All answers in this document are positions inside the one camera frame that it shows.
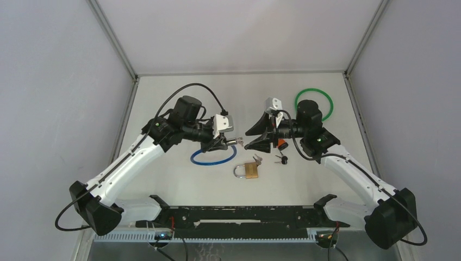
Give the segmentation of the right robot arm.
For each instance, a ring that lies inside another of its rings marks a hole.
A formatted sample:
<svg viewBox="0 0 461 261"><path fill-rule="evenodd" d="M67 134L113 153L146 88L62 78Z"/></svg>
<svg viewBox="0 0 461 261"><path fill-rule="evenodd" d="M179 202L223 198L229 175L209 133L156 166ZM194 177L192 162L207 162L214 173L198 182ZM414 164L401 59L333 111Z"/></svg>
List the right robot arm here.
<svg viewBox="0 0 461 261"><path fill-rule="evenodd" d="M363 201L347 202L329 194L315 203L314 219L320 226L333 221L363 229L371 241L389 249L419 225L415 195L396 189L356 161L322 122L322 112L312 100L302 100L291 118L279 99L268 98L261 118L246 131L256 139L246 150L269 153L280 139L291 139L300 156L315 161L341 178Z"/></svg>

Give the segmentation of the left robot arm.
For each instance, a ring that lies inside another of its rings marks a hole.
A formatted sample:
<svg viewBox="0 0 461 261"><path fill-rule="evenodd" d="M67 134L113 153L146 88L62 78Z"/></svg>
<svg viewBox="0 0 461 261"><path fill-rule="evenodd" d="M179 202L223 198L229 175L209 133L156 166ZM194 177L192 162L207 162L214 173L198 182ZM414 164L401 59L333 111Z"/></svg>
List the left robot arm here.
<svg viewBox="0 0 461 261"><path fill-rule="evenodd" d="M208 120L199 119L201 108L200 100L180 97L174 108L149 120L133 144L104 171L69 187L71 205L88 228L106 235L123 222L150 220L158 227L169 222L170 212L152 198L125 202L117 198L145 167L183 140L199 142L202 152L228 148L224 133L233 130L231 116L222 111Z"/></svg>

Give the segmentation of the large brass padlock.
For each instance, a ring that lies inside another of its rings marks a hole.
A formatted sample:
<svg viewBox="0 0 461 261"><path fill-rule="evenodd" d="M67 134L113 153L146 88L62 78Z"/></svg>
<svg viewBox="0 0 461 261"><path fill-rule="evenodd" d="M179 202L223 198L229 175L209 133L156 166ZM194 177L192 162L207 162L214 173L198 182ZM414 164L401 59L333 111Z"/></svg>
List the large brass padlock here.
<svg viewBox="0 0 461 261"><path fill-rule="evenodd" d="M254 179L259 177L258 166L256 162L238 165L233 169L233 175L236 178Z"/></svg>

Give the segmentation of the blue cable lock keys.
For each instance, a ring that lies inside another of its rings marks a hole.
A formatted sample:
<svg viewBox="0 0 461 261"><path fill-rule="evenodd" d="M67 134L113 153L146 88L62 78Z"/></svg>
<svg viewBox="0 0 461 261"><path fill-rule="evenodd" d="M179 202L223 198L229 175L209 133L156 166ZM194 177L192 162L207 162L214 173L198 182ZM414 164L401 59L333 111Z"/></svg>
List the blue cable lock keys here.
<svg viewBox="0 0 461 261"><path fill-rule="evenodd" d="M236 140L236 143L242 147L244 147L244 140L242 137L238 137L235 139Z"/></svg>

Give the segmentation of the orange black key fob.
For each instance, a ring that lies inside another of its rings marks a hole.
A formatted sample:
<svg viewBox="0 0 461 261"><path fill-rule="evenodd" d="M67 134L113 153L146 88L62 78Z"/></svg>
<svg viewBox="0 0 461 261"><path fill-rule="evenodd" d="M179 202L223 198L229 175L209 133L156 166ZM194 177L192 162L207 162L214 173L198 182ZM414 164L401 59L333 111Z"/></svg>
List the orange black key fob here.
<svg viewBox="0 0 461 261"><path fill-rule="evenodd" d="M289 147L289 144L284 139L278 140L277 148L279 151L283 151L288 147Z"/></svg>

